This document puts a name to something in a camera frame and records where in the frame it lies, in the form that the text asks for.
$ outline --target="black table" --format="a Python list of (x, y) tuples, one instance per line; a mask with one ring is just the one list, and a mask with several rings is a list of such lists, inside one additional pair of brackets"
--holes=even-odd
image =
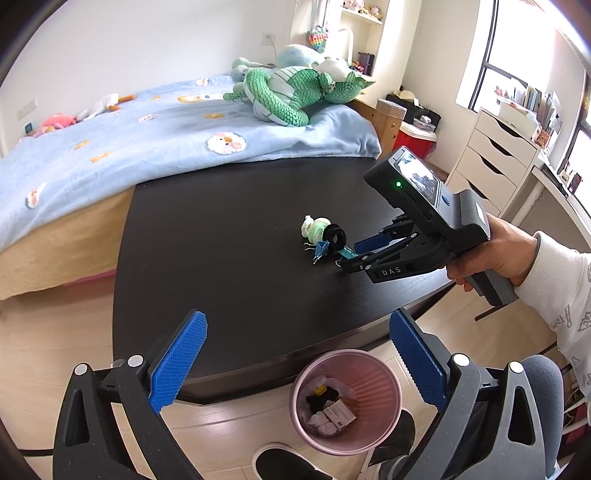
[(212, 403), (285, 384), (321, 353), (388, 339), (389, 312), (415, 315), (450, 281), (440, 270), (374, 285), (333, 260), (312, 265), (305, 215), (343, 227), (348, 244), (374, 235), (392, 207), (363, 180), (364, 158), (231, 164), (136, 187), (121, 244), (113, 355), (145, 354), (191, 308), (207, 341), (179, 399)]

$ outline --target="red box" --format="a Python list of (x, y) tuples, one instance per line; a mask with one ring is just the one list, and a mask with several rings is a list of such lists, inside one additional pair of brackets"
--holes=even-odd
[(434, 132), (425, 132), (414, 125), (402, 122), (400, 132), (394, 141), (392, 151), (405, 146), (421, 160), (426, 160), (427, 156), (435, 150), (437, 144), (437, 135)]

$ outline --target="white drawer unit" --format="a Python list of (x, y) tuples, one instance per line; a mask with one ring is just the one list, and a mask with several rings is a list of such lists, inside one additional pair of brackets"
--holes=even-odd
[(476, 130), (501, 145), (525, 166), (528, 166), (537, 155), (538, 149), (534, 144), (487, 111), (481, 111), (478, 115)]
[(507, 177), (470, 147), (464, 150), (457, 170), (499, 210), (515, 191), (515, 185)]
[(512, 209), (540, 150), (492, 113), (478, 113), (470, 140), (447, 179), (454, 193), (472, 189), (487, 212), (503, 216)]
[(464, 190), (473, 190), (480, 198), (482, 199), (482, 204), (484, 205), (484, 209), (490, 213), (491, 215), (498, 216), (499, 209), (495, 207), (492, 202), (487, 199), (482, 192), (479, 192), (478, 189), (471, 185), (469, 181), (467, 181), (464, 176), (459, 173), (458, 171), (455, 172), (447, 182), (447, 188), (452, 193), (460, 193)]
[(492, 138), (488, 138), (478, 130), (472, 132), (468, 147), (493, 164), (514, 185), (518, 185), (523, 178), (525, 174), (523, 164)]

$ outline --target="window frame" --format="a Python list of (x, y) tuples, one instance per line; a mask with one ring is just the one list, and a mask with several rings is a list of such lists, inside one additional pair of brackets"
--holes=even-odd
[(474, 91), (472, 92), (472, 96), (470, 97), (470, 103), (468, 104), (468, 110), (474, 110), (476, 106), (476, 101), (478, 100), (478, 96), (480, 95), (480, 90), (482, 89), (482, 84), (484, 83), (484, 77), (487, 70), (493, 70), (504, 77), (509, 79), (515, 79), (520, 84), (522, 84), (525, 88), (527, 88), (527, 82), (521, 80), (519, 77), (510, 74), (509, 72), (500, 69), (499, 67), (494, 66), (489, 62), (491, 59), (491, 52), (492, 52), (492, 45), (495, 41), (495, 34), (496, 34), (496, 22), (499, 18), (499, 1), (500, 0), (492, 0), (492, 15), (491, 15), (491, 27), (488, 32), (488, 40), (486, 41), (486, 48), (484, 51), (484, 56), (482, 58), (482, 62), (480, 64), (480, 72), (478, 73), (478, 79), (476, 81), (476, 85), (474, 86)]
[(570, 159), (570, 154), (573, 152), (574, 145), (577, 142), (577, 137), (579, 132), (583, 132), (589, 139), (591, 140), (591, 125), (587, 123), (587, 115), (589, 114), (589, 103), (591, 102), (591, 79), (587, 74), (585, 76), (585, 86), (584, 86), (584, 94), (583, 94), (583, 101), (581, 102), (581, 108), (579, 109), (579, 119), (577, 120), (577, 124), (574, 127), (573, 136), (570, 139), (569, 147), (566, 149), (564, 154), (564, 158), (560, 163), (560, 167), (557, 171), (563, 171), (564, 166)]

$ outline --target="bed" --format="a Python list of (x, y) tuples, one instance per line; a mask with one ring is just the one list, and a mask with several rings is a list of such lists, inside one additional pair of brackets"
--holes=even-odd
[(156, 87), (23, 139), (0, 161), (0, 300), (113, 272), (138, 183), (224, 163), (378, 157), (400, 127), (359, 100), (315, 106), (307, 127), (266, 124), (220, 99), (231, 90), (228, 76)]

